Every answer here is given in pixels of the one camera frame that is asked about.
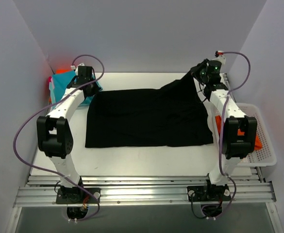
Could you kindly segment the black t-shirt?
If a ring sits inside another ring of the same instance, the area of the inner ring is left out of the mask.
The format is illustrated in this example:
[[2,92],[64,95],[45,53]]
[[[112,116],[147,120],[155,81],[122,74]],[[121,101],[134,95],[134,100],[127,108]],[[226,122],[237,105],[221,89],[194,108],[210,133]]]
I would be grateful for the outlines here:
[[85,147],[208,145],[207,118],[189,72],[159,89],[102,91],[88,108]]

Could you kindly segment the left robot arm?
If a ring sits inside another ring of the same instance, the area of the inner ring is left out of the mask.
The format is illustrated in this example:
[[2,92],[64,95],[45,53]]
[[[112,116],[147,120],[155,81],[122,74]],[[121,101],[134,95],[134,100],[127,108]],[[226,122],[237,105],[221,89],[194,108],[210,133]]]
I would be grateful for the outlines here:
[[62,196],[67,196],[72,203],[80,203],[84,199],[84,190],[76,186],[82,186],[83,182],[71,157],[74,141],[69,121],[79,105],[99,90],[93,67],[80,64],[61,102],[36,121],[38,148],[50,158],[56,171],[63,175],[60,178]]

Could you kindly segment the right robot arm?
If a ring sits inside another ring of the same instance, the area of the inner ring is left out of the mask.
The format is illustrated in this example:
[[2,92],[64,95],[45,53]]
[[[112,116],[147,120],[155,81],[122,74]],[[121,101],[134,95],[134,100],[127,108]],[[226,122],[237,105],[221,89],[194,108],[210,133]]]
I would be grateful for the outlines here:
[[232,99],[231,91],[222,82],[221,66],[226,62],[223,52],[216,58],[205,59],[190,70],[202,85],[202,93],[220,113],[221,129],[218,140],[218,163],[209,173],[210,183],[202,188],[203,197],[214,200],[219,195],[217,185],[225,185],[236,166],[254,151],[257,120],[247,116]]

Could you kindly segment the folded teal t-shirt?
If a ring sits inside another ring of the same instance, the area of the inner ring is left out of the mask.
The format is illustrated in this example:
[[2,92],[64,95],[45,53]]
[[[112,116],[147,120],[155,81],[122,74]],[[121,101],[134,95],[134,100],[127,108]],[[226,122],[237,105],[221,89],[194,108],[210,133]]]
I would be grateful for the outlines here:
[[63,97],[67,85],[74,76],[75,76],[74,71],[52,75],[53,84],[54,84],[54,89],[50,93],[50,102],[52,104],[58,102]]

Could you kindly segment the folded orange t-shirt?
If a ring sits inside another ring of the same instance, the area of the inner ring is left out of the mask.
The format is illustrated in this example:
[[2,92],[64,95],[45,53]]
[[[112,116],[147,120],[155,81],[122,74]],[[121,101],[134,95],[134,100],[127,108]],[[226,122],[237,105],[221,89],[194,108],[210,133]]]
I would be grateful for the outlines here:
[[62,73],[70,72],[70,71],[71,70],[69,70],[69,69],[59,69],[59,70],[56,71],[55,74],[62,74]]

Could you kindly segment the folded pink t-shirt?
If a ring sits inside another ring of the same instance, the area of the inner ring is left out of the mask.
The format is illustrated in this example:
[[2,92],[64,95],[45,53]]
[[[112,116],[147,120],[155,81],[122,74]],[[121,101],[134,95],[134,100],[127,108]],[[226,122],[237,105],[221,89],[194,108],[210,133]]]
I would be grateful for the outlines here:
[[53,84],[52,76],[49,76],[49,77],[48,77],[48,88],[49,88],[50,93],[51,93],[51,92],[53,91],[53,89],[54,89],[54,84]]

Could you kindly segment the orange t-shirt in basket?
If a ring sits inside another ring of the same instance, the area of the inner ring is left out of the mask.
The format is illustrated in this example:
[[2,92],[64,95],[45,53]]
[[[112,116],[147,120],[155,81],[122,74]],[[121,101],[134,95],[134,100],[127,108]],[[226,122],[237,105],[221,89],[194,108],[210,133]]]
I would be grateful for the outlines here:
[[[217,115],[215,116],[215,122],[216,122],[216,126],[217,126],[217,131],[218,131],[218,135],[220,136],[220,132],[221,132],[221,116]],[[243,136],[245,133],[243,131],[241,131],[240,129],[238,129],[238,136]],[[255,137],[255,145],[254,145],[254,150],[260,150],[263,147],[259,137],[256,135]]]

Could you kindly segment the white plastic basket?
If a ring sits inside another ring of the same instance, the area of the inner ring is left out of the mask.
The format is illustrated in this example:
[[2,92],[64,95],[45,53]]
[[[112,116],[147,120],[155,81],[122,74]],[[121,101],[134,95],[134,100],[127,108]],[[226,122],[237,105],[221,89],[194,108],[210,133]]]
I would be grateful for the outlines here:
[[[239,109],[242,110],[246,115],[250,117],[255,117],[257,120],[257,131],[262,148],[259,150],[254,150],[252,153],[248,154],[246,158],[242,159],[237,165],[238,167],[267,167],[273,166],[277,163],[277,157],[274,152],[271,139],[267,132],[265,123],[261,116],[260,110],[253,104],[248,103],[238,103]],[[217,132],[217,126],[215,121],[215,116],[219,115],[218,110],[211,103],[206,104],[206,109],[208,112],[208,125],[210,130],[213,132],[214,144],[216,148],[219,148],[219,134]]]

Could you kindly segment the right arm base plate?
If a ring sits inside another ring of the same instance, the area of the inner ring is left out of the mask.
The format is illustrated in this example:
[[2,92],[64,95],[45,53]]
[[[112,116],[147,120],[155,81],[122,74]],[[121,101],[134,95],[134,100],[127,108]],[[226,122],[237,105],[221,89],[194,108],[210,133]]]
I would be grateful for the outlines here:
[[188,186],[188,200],[192,202],[230,201],[231,194],[228,186]]

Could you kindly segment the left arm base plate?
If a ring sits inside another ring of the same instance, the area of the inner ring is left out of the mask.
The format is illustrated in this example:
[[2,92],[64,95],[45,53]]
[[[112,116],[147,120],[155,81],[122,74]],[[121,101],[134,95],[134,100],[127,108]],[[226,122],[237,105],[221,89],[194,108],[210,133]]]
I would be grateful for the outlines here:
[[[101,189],[97,187],[86,188],[96,199],[100,200]],[[57,190],[56,204],[83,204],[84,199],[88,196],[80,189],[77,190],[77,194],[63,193],[59,188]]]

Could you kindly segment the aluminium rail frame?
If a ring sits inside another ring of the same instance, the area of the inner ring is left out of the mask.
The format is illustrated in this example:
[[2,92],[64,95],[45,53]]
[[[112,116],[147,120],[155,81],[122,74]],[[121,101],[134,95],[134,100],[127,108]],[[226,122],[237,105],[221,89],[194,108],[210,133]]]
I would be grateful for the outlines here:
[[[18,189],[14,207],[54,207],[55,176],[30,176]],[[272,183],[263,183],[258,175],[236,177],[235,203],[275,202]],[[206,185],[205,177],[91,177],[84,176],[86,187],[98,187],[101,206],[169,205],[188,203],[189,186]]]

